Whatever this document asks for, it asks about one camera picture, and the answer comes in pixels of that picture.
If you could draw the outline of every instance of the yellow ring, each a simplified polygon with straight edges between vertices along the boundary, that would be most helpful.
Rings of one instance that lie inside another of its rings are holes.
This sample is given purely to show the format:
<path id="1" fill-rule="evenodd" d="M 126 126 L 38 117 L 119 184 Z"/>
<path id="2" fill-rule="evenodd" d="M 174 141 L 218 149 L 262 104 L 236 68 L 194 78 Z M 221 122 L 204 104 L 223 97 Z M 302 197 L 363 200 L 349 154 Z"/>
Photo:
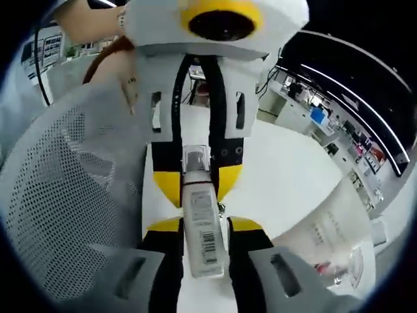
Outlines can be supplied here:
<path id="1" fill-rule="evenodd" d="M 189 23 L 193 18 L 212 11 L 230 11 L 245 16 L 254 26 L 251 35 L 263 26 L 261 11 L 250 0 L 195 0 L 187 9 L 180 12 L 181 25 L 190 31 Z"/>

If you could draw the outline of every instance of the yellow panel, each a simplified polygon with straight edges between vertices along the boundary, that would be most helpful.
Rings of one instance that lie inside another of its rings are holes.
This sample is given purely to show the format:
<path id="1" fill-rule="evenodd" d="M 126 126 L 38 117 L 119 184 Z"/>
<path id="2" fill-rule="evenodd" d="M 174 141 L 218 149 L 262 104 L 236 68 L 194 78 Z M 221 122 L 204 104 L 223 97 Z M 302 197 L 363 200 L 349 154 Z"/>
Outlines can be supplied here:
<path id="1" fill-rule="evenodd" d="M 180 173 L 177 171 L 155 171 L 154 180 L 175 207 L 180 207 Z"/>
<path id="2" fill-rule="evenodd" d="M 218 201 L 222 201 L 224 196 L 233 188 L 241 171 L 241 164 L 227 166 L 219 169 L 219 192 L 217 195 Z"/>
<path id="3" fill-rule="evenodd" d="M 180 1 L 179 5 L 183 7 L 184 1 Z M 181 24 L 183 28 L 189 30 L 188 24 L 193 18 L 212 11 L 231 11 L 249 18 L 255 26 L 253 32 L 263 25 L 261 11 L 250 0 L 189 0 L 188 8 L 181 11 Z"/>
<path id="4" fill-rule="evenodd" d="M 148 227 L 148 230 L 154 231 L 178 231 L 180 225 L 180 217 L 169 218 L 167 220 L 161 220 Z"/>
<path id="5" fill-rule="evenodd" d="M 230 216 L 233 231 L 262 230 L 262 226 L 248 218 Z"/>

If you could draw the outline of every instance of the perforated white surface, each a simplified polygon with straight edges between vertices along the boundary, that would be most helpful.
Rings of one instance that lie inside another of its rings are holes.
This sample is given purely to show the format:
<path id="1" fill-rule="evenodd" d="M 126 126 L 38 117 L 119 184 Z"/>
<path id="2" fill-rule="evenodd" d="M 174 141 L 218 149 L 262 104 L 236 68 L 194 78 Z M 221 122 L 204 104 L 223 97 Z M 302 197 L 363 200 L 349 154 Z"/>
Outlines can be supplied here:
<path id="1" fill-rule="evenodd" d="M 91 246 L 141 238 L 146 138 L 125 102 L 112 80 L 73 90 L 32 124 L 0 174 L 3 226 L 54 301 L 93 286 L 108 256 Z"/>

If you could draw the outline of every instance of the ceiling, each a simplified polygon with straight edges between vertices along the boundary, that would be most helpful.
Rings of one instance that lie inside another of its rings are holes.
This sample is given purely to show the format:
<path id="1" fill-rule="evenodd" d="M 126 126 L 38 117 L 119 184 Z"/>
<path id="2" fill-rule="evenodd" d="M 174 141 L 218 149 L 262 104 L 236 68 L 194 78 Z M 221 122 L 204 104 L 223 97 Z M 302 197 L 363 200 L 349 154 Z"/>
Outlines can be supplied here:
<path id="1" fill-rule="evenodd" d="M 366 54 L 305 33 L 298 33 L 286 45 L 281 66 L 313 80 L 329 98 L 335 99 L 327 91 L 342 100 L 345 95 L 358 102 L 358 113 L 365 121 L 361 123 L 379 135 L 392 155 L 402 152 L 400 144 L 410 149 L 416 135 L 417 45 L 409 34 L 416 29 L 409 5 L 403 0 L 395 5 L 376 0 L 308 0 L 308 4 L 310 22 L 304 30 L 330 35 L 366 50 L 392 68 L 404 83 Z M 301 64 L 344 85 L 370 108 L 331 79 Z"/>

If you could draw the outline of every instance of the white mesh panel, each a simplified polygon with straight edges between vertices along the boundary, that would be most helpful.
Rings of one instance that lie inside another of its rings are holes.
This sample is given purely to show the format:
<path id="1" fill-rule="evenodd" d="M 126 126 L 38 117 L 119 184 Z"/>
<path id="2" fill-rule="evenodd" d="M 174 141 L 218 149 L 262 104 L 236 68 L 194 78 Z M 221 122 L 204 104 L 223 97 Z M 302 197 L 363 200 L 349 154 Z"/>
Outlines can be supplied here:
<path id="1" fill-rule="evenodd" d="M 145 139 L 116 81 L 84 85 L 46 110 L 0 174 L 2 222 L 54 301 L 93 285 L 107 257 L 90 246 L 141 237 Z"/>

